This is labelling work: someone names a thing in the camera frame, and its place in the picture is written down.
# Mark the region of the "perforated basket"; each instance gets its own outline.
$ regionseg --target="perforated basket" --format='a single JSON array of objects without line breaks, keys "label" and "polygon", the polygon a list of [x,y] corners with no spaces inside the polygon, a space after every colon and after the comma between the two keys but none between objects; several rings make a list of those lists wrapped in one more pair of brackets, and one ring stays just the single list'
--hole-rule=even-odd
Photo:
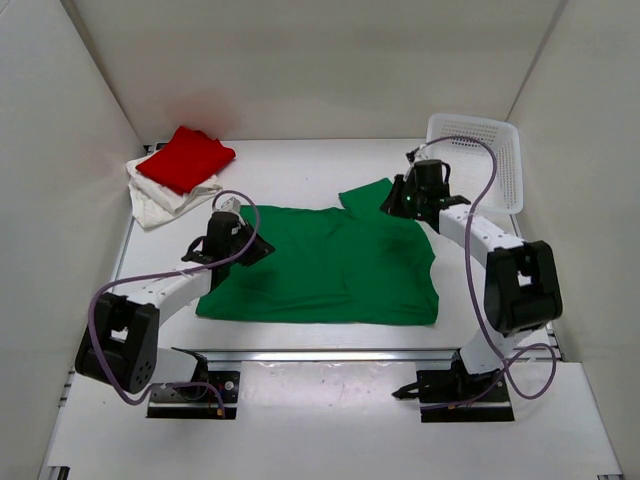
[{"label": "perforated basket", "polygon": [[[514,214],[522,210],[522,162],[518,129],[506,122],[480,117],[436,113],[429,118],[427,142],[449,135],[466,135],[485,142],[498,159],[498,174],[480,203],[485,212]],[[480,145],[446,140],[426,150],[429,158],[451,165],[451,193],[473,201],[491,176],[491,156]]]}]

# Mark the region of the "green t-shirt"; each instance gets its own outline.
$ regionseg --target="green t-shirt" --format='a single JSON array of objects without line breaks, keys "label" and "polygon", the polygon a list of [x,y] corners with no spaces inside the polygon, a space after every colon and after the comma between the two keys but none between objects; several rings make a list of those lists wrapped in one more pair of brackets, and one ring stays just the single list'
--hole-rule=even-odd
[{"label": "green t-shirt", "polygon": [[[384,179],[340,194],[344,210],[260,206],[260,235],[276,251],[251,267],[235,265],[196,314],[220,320],[430,325],[438,315],[435,258],[413,220],[380,205]],[[242,216],[254,224],[251,207]]]}]

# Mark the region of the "white cloth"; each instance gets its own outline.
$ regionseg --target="white cloth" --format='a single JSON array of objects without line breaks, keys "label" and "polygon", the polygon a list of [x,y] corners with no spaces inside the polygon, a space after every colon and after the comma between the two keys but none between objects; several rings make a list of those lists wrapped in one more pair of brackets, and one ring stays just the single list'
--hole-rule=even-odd
[{"label": "white cloth", "polygon": [[136,170],[136,166],[151,155],[127,162],[133,216],[143,228],[168,223],[222,190],[222,187],[216,184],[217,177],[214,175],[197,185],[191,193],[178,195],[170,188],[154,182]]}]

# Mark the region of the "white floor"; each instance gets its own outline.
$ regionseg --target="white floor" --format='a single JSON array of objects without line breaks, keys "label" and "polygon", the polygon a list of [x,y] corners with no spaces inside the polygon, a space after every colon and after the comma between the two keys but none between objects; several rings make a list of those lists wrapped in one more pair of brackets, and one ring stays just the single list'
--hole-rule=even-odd
[{"label": "white floor", "polygon": [[[230,142],[238,160],[220,176],[258,204],[324,208],[338,193],[404,171],[416,140]],[[120,276],[174,266],[204,233],[210,206],[157,230],[135,225]],[[511,231],[508,217],[492,218]],[[160,343],[200,349],[355,349],[462,346],[475,332],[462,251],[427,231],[440,294],[433,327],[284,325],[196,318],[184,309]],[[483,271],[475,279],[482,294]],[[546,341],[540,332],[529,341]],[[524,391],[545,381],[548,362],[518,364]],[[390,392],[415,380],[411,362],[242,364],[234,421],[146,419],[106,385],[76,376],[48,465],[70,480],[234,479],[595,479],[620,473],[579,364],[559,365],[541,399],[514,398],[507,424],[421,424],[415,402]]]}]

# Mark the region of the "purple cable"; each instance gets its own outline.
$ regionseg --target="purple cable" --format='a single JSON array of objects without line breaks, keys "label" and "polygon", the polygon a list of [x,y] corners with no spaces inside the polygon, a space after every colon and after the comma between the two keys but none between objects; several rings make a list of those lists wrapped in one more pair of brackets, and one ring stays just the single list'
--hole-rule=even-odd
[{"label": "purple cable", "polygon": [[[484,143],[482,140],[478,140],[477,138],[469,137],[469,136],[466,136],[466,135],[448,135],[446,137],[436,138],[434,140],[428,141],[425,144],[425,146],[428,147],[428,146],[433,145],[435,143],[444,142],[445,140],[465,140],[465,141],[468,141],[468,142],[476,143],[476,144],[480,145],[481,147],[483,147],[487,152],[489,152],[489,155],[491,156],[491,163],[492,163],[491,177],[489,178],[489,181],[487,182],[487,185],[484,187],[484,190],[482,190],[482,192],[480,192],[478,197],[474,200],[474,202],[471,204],[471,207],[469,208],[469,215],[467,216],[467,223],[465,225],[465,230],[464,230],[464,264],[465,264],[465,271],[466,271],[466,275],[467,275],[467,285],[469,287],[469,294],[471,295],[471,303],[473,305],[473,311],[476,314],[476,318],[478,319],[478,324],[480,325],[480,330],[482,331],[482,335],[484,336],[485,340],[487,341],[487,344],[489,345],[489,347],[491,347],[491,350],[493,350],[493,352],[498,356],[498,358],[500,359],[500,361],[502,362],[504,367],[502,368],[502,370],[500,370],[499,374],[496,376],[496,379],[493,381],[493,383],[484,392],[482,392],[480,395],[477,395],[477,396],[475,396],[475,397],[473,397],[473,398],[471,398],[469,400],[463,400],[463,401],[451,402],[451,403],[443,403],[441,405],[432,405],[431,407],[426,407],[426,408],[429,409],[429,410],[433,410],[433,409],[437,409],[437,408],[450,408],[450,407],[457,407],[457,406],[468,405],[470,403],[473,403],[473,402],[479,400],[480,398],[484,397],[487,393],[489,393],[491,391],[491,389],[493,387],[495,387],[496,384],[504,376],[507,377],[507,379],[509,380],[509,383],[513,387],[513,390],[520,397],[522,397],[522,398],[524,398],[526,400],[535,400],[536,398],[540,398],[542,395],[545,394],[545,392],[549,389],[549,387],[551,386],[551,383],[553,382],[553,379],[556,376],[557,358],[555,356],[555,353],[554,353],[553,349],[547,344],[535,343],[535,344],[523,347],[511,359],[505,358],[505,356],[498,349],[498,347],[495,346],[495,344],[491,340],[491,337],[489,336],[489,331],[487,330],[487,326],[484,323],[484,320],[483,320],[483,317],[482,317],[482,311],[480,310],[480,305],[478,304],[478,297],[476,296],[476,289],[473,286],[473,275],[471,273],[471,224],[473,223],[473,216],[476,213],[476,209],[478,208],[478,205],[480,204],[482,199],[485,197],[485,195],[489,192],[489,189],[491,188],[491,186],[493,185],[494,180],[496,179],[496,176],[498,174],[498,159],[496,158],[496,154],[493,152],[491,147],[489,147],[489,145]],[[528,352],[529,350],[535,350],[537,348],[546,348],[551,353],[551,359],[552,359],[551,373],[549,374],[549,379],[547,380],[547,382],[544,384],[544,386],[538,392],[534,393],[533,395],[527,395],[527,394],[523,393],[520,390],[520,388],[518,388],[516,383],[514,382],[513,377],[511,376],[510,367],[518,358],[520,358],[526,352]]]},{"label": "purple cable", "polygon": [[[206,265],[201,265],[198,267],[187,268],[185,270],[176,270],[176,271],[162,272],[162,273],[151,273],[148,275],[139,275],[136,277],[120,278],[118,280],[113,280],[112,282],[109,282],[106,285],[103,285],[102,287],[100,287],[98,291],[91,298],[91,301],[89,302],[89,311],[87,313],[87,317],[88,317],[87,324],[89,328],[89,337],[91,338],[91,345],[93,346],[93,350],[96,353],[96,358],[98,359],[98,363],[100,364],[102,371],[106,375],[107,379],[109,380],[109,383],[113,386],[116,393],[120,396],[120,398],[122,398],[122,400],[124,400],[129,405],[140,405],[144,401],[144,399],[147,397],[147,395],[149,395],[149,393],[151,392],[151,389],[155,385],[162,385],[162,384],[149,385],[142,392],[142,395],[138,398],[130,397],[129,395],[127,395],[127,392],[125,392],[124,389],[120,386],[120,384],[118,383],[118,380],[113,374],[113,371],[109,367],[109,363],[107,362],[104,352],[102,351],[102,347],[100,346],[100,341],[98,339],[98,333],[96,331],[95,315],[94,315],[96,304],[98,303],[98,299],[107,290],[117,285],[122,285],[124,283],[141,282],[144,280],[155,280],[155,279],[161,279],[161,278],[178,277],[185,273],[189,274],[189,273],[201,272],[203,270],[210,270],[210,269],[225,265],[227,263],[231,263],[237,260],[238,258],[240,258],[242,255],[244,255],[244,253],[249,249],[249,247],[251,247],[251,244],[253,243],[253,241],[256,239],[256,236],[258,235],[258,229],[260,228],[260,212],[258,211],[258,207],[256,206],[256,204],[248,196],[246,196],[244,193],[237,192],[235,190],[222,190],[221,192],[219,192],[213,198],[213,207],[215,208],[216,202],[222,195],[227,195],[227,194],[236,195],[240,198],[245,199],[249,203],[249,205],[251,205],[251,207],[253,208],[253,211],[255,212],[255,216],[256,216],[256,224],[253,229],[253,233],[251,234],[251,237],[249,237],[249,240],[247,241],[247,243],[244,245],[244,247],[240,249],[238,253],[235,253],[234,255],[231,255],[230,257],[227,257],[223,260],[218,260],[217,262],[208,263]],[[208,388],[216,396],[216,399],[218,400],[218,408],[221,410],[222,416],[224,417],[224,403],[222,401],[222,397],[220,396],[220,392],[218,392],[218,390],[213,385],[209,383],[204,383],[204,382],[177,382],[177,383],[167,383],[166,385],[170,388],[183,388],[183,387]]]}]

